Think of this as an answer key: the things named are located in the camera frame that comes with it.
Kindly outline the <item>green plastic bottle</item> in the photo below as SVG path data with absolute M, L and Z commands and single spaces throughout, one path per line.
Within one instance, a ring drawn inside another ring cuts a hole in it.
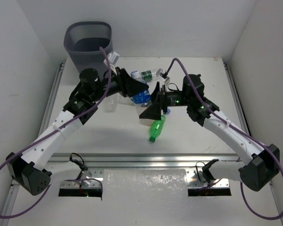
M 154 143 L 156 139 L 160 136 L 163 130 L 165 121 L 166 121 L 166 117 L 162 115 L 161 120 L 155 120 L 153 122 L 153 124 L 150 127 L 150 137 L 149 137 L 150 142 Z

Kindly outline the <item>clear bottle blue white label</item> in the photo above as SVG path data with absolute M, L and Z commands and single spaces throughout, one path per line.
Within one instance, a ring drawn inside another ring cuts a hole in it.
M 147 110 L 148 106 L 149 105 L 135 105 L 135 109 L 137 112 L 138 123 L 142 126 L 150 127 L 153 124 L 154 120 L 149 119 L 144 113 Z

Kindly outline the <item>small clear plastic bottle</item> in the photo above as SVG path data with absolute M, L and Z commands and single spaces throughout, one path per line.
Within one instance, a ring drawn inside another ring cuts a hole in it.
M 117 109 L 118 93 L 106 97 L 105 99 L 105 112 L 114 113 Z

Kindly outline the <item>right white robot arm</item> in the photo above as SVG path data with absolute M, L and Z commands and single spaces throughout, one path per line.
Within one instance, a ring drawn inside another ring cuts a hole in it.
M 262 146 L 242 134 L 242 130 L 226 118 L 219 107 L 204 96 L 200 75 L 184 77 L 182 90 L 166 90 L 156 85 L 154 102 L 140 114 L 140 119 L 161 120 L 167 108 L 186 106 L 192 121 L 217 135 L 239 156 L 239 162 L 213 159 L 202 167 L 201 180 L 210 183 L 220 178 L 242 182 L 258 192 L 280 169 L 275 163 L 280 159 L 278 147 L 271 144 L 267 152 Z

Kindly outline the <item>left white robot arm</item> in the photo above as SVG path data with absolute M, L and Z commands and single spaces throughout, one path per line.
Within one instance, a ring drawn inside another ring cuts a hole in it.
M 52 183 L 80 179 L 82 172 L 88 170 L 75 160 L 58 165 L 50 165 L 48 161 L 62 143 L 93 116 L 105 97 L 116 93 L 133 97 L 148 89 L 146 83 L 133 79 L 120 68 L 115 72 L 108 70 L 103 79 L 95 69 L 85 69 L 79 74 L 79 80 L 54 122 L 19 156 L 15 153 L 7 156 L 12 178 L 33 196 Z

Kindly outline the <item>clear bottle green label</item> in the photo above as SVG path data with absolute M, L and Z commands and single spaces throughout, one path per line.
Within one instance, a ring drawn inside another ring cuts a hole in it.
M 162 75 L 164 75 L 165 72 L 166 71 L 164 69 L 158 68 L 158 69 L 150 69 L 147 71 L 143 71 L 140 73 L 140 75 L 145 82 L 152 82 L 162 78 Z

